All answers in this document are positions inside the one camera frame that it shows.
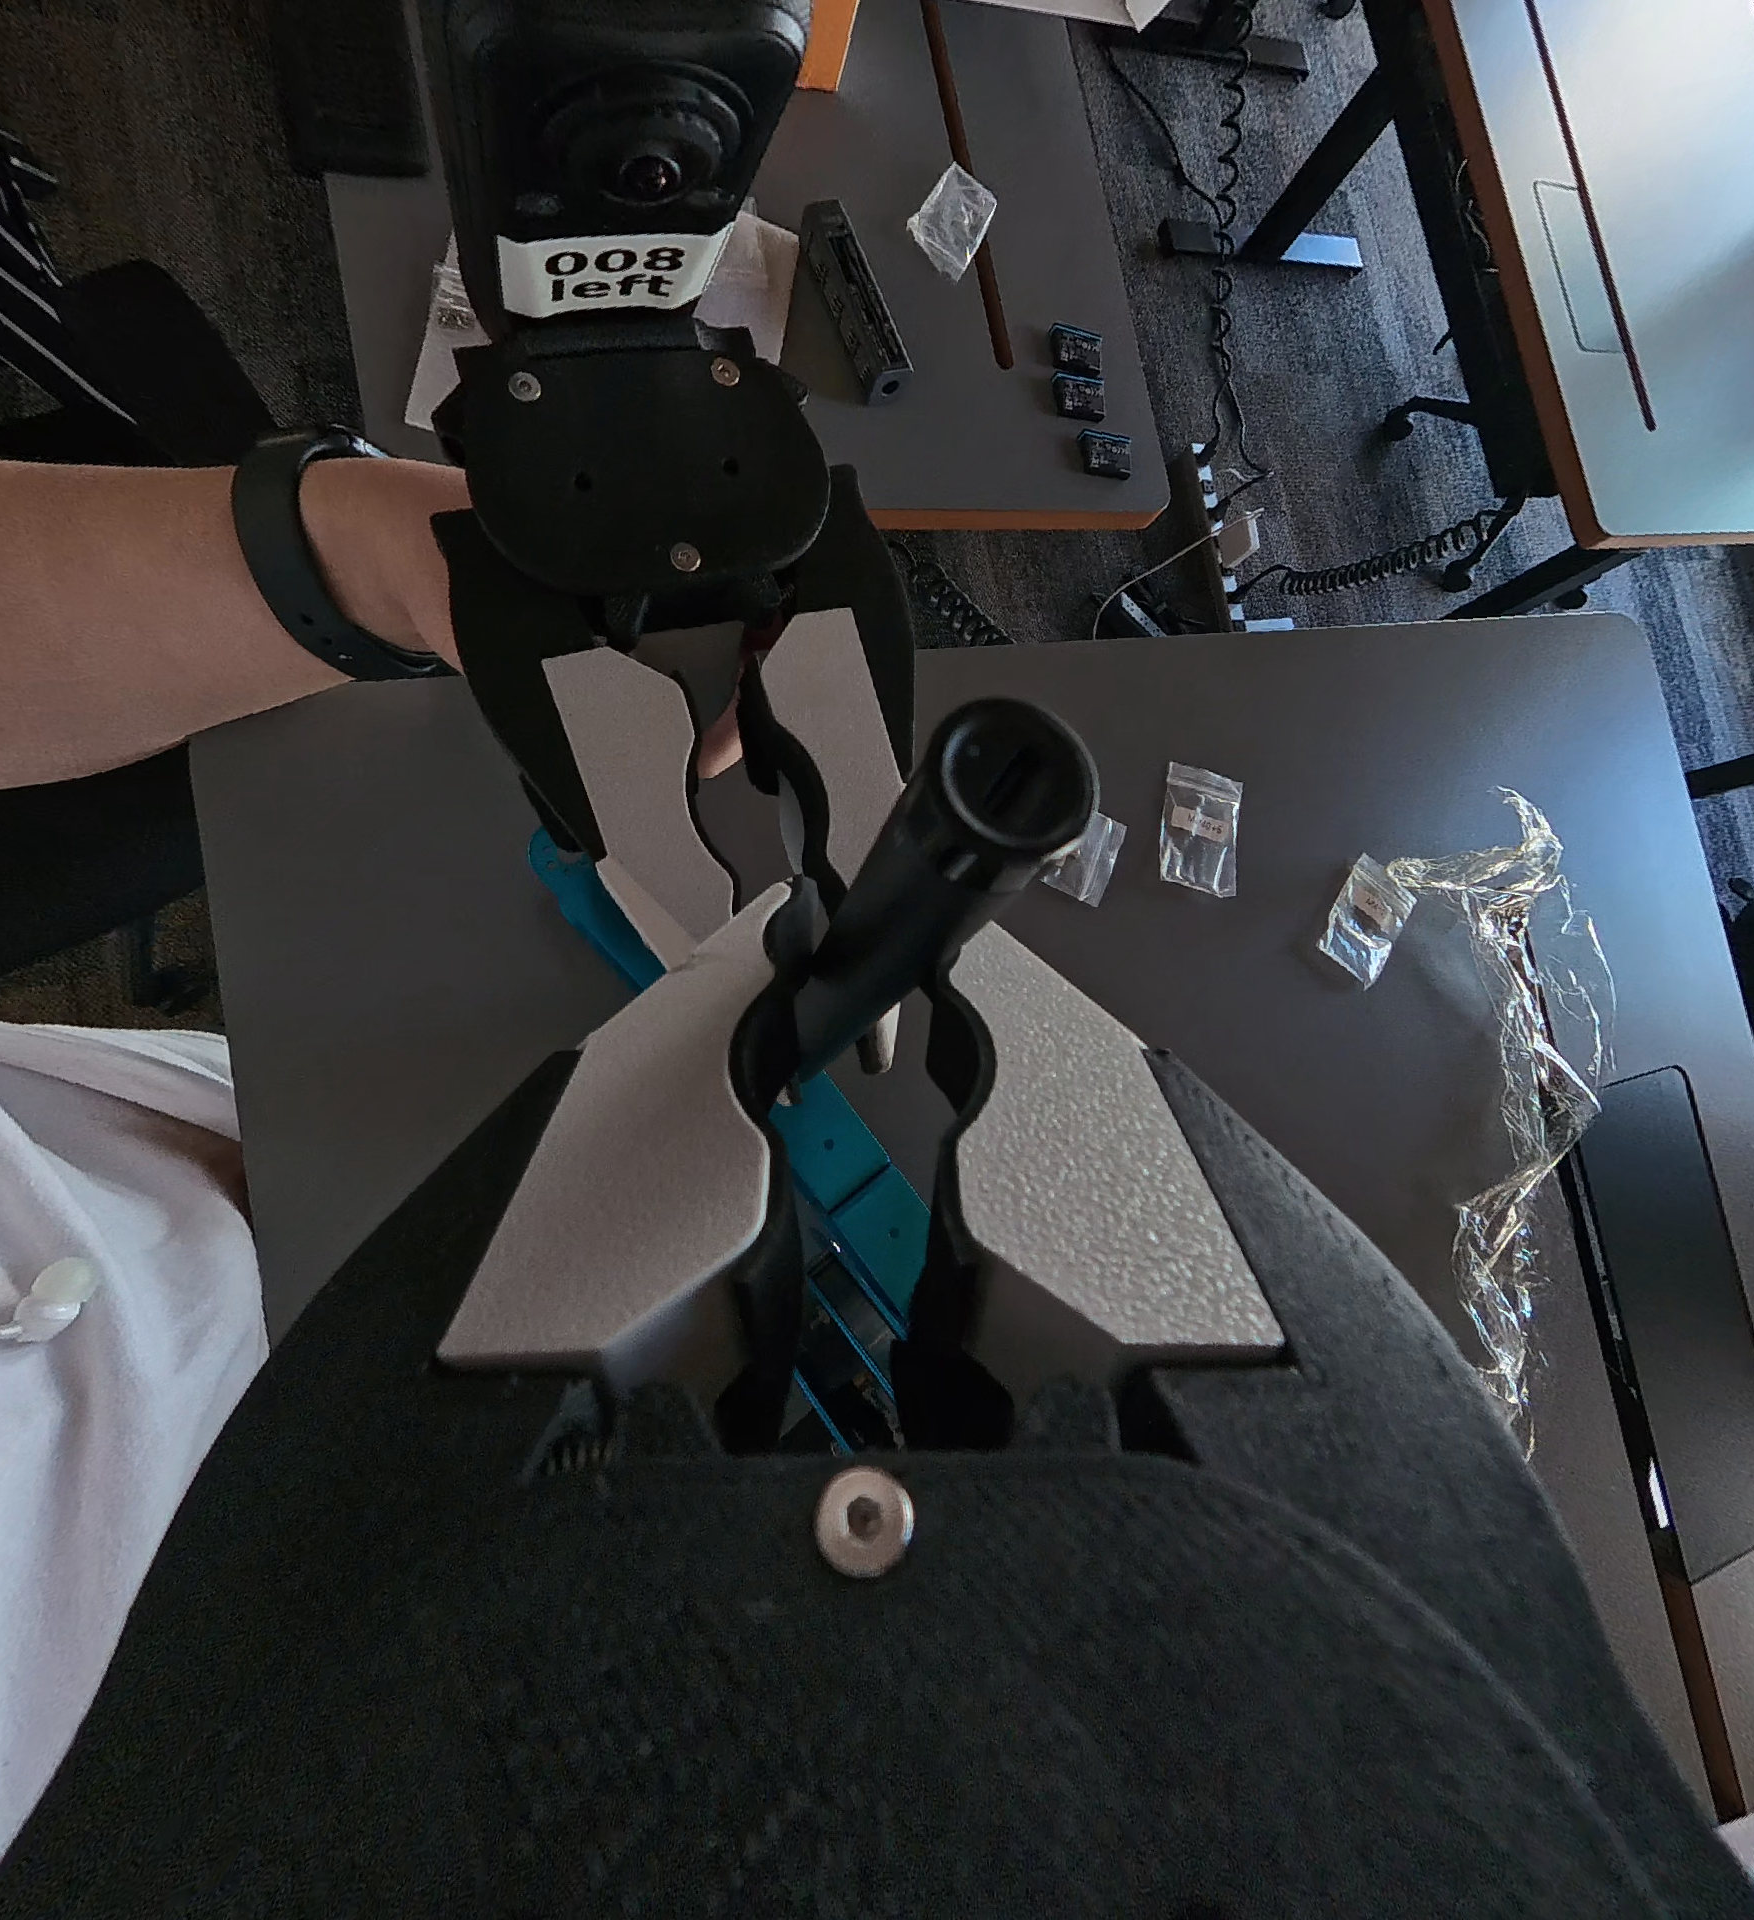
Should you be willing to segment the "power strip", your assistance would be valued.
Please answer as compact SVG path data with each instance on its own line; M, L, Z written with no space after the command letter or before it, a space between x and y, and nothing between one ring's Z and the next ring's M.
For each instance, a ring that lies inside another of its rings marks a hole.
M1203 447L1186 451L1181 463L1189 475L1189 511L1196 511L1196 589L1210 627L1262 635L1262 627L1294 627L1294 613L1243 613L1243 568L1254 554L1254 520L1262 511L1225 511L1225 485Z

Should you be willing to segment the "black rectangular device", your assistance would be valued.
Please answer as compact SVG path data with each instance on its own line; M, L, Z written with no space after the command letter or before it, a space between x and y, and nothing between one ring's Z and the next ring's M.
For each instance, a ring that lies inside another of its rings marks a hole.
M844 204L808 204L801 260L837 325L837 350L858 372L865 406L894 398L907 387L907 350L892 321L892 300L870 277L870 252L865 252Z

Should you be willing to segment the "crumpled clear plastic wrap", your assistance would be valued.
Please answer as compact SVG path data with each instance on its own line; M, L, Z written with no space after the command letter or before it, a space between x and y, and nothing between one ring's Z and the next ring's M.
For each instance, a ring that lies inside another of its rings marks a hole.
M1538 1189L1604 1112L1615 973L1570 898L1560 825L1513 784L1513 848L1395 856L1395 885L1452 912L1495 1006L1504 1182L1461 1201L1452 1287L1488 1352L1479 1379L1516 1456L1538 1438Z

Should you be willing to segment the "person's left hand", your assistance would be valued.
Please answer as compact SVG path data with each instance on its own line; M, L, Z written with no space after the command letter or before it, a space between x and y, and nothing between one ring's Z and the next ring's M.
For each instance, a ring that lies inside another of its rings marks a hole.
M342 613L408 652L460 663L451 568L435 520L474 511L460 463L318 457L303 475L303 522Z

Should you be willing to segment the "white earphone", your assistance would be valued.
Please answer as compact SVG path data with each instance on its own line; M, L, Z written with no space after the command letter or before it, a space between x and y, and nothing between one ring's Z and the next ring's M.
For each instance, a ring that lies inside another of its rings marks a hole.
M82 1323L82 1310L99 1292L99 1264L92 1259L53 1259L28 1296L12 1304L12 1315L0 1323L0 1341L53 1341L58 1327Z

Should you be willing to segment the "white shirt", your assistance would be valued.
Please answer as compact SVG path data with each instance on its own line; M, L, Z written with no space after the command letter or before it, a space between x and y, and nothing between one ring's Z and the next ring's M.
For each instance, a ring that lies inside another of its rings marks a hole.
M58 1259L82 1323L0 1341L0 1853L271 1359L225 1036L0 1021L0 1323Z

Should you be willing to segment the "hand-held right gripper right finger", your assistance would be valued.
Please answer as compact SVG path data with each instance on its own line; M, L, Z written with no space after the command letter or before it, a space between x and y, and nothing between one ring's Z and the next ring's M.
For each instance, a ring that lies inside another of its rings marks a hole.
M1063 1376L1277 1365L1286 1323L1145 1043L980 922L932 990L932 1259L894 1352L907 1450L1003 1450Z

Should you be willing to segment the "dark grey desk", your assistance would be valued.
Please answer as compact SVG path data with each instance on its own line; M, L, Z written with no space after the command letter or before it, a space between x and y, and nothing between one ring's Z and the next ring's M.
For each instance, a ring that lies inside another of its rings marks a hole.
M1189 1058L1467 1336L1452 1202L1504 1172L1470 949L1411 915L1374 990L1321 949L1359 853L1513 848L1501 784L1567 837L1615 973L1615 1074L1682 1068L1754 1310L1754 1036L1651 641L1615 608L914 652L914 718L1024 691L1082 728L1126 817L1104 902L1025 893L1009 929ZM1243 778L1238 898L1161 877L1165 767ZM619 973L532 877L532 807L465 679L330 690L191 747L237 1045L261 1296L315 1287ZM1754 1810L1754 1550L1693 1584Z

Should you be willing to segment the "black wristband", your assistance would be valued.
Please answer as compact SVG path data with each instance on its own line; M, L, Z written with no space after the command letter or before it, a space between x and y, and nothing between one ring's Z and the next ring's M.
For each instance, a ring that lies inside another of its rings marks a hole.
M350 435L350 427L303 427L303 435L261 435L237 475L227 475L227 520L237 520L237 541L241 560L271 602L271 613L335 677L350 679L441 679L460 677L445 652L435 650L400 650L374 627L363 627L309 541L303 522L303 475L318 457L385 457L385 447Z

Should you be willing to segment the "grey table with orange edge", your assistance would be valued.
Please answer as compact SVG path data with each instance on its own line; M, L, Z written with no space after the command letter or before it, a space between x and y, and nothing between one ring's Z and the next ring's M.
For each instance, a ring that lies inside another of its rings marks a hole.
M907 212L948 171L940 3L858 3L851 79L837 88L793 84L762 174L692 281L701 325L747 325L752 352L801 379L801 406L827 463L851 463L870 522L1155 522L1165 511L1165 463L1145 418L1138 362L1122 369L1122 435L1145 440L1132 475L1082 470L1082 418L1051 413L1048 321L1122 321L1122 252L1088 152L1082 84L1025 59L1033 32L980 3L980 88L1012 135L961 159L993 189L993 224L961 281L940 281L907 239ZM907 350L907 387L865 406L837 325L801 260L808 204L844 204L892 321ZM441 164L435 252L460 234Z

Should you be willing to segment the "black rectangular desk pad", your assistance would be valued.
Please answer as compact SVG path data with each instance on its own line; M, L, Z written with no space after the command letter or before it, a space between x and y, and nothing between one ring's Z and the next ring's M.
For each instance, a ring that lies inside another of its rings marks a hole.
M1682 1580L1731 1572L1754 1550L1754 1310L1686 1074L1613 1079L1570 1158L1651 1510Z

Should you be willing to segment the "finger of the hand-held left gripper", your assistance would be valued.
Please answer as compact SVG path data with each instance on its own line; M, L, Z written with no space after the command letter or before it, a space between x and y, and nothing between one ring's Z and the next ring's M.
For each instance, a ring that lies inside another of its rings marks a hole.
M741 912L741 877L692 817L701 728L741 690L741 627L662 627L631 652L593 641L551 652L543 679L593 813L593 877L678 972Z
M902 792L865 635L851 608L801 608L741 677L747 778L782 796L786 856L827 915L865 872Z

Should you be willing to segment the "blue hobby robot arm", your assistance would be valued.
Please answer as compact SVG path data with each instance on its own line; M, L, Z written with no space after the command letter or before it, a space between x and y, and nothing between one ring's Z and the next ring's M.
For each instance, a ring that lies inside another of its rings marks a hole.
M932 1202L892 1163L879 1134L813 1074L801 1101L768 1112L793 1152L793 1202L808 1253L801 1379L770 1450L870 1456L894 1438L892 1341L932 1253Z

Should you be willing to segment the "black screwdriver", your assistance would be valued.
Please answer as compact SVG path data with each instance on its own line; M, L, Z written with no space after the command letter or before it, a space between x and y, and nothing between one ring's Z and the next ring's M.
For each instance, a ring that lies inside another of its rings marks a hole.
M1033 700L968 700L932 731L801 995L801 1074L831 1068L1003 902L1082 848L1099 807L1088 740Z

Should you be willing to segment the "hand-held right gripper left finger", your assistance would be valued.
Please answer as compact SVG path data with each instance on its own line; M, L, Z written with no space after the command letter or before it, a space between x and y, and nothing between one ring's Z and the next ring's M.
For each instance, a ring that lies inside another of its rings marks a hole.
M560 1368L616 1400L676 1379L728 1450L782 1438L808 1253L768 1112L801 1074L813 949L819 885L768 885L575 1045L441 1336L445 1368Z

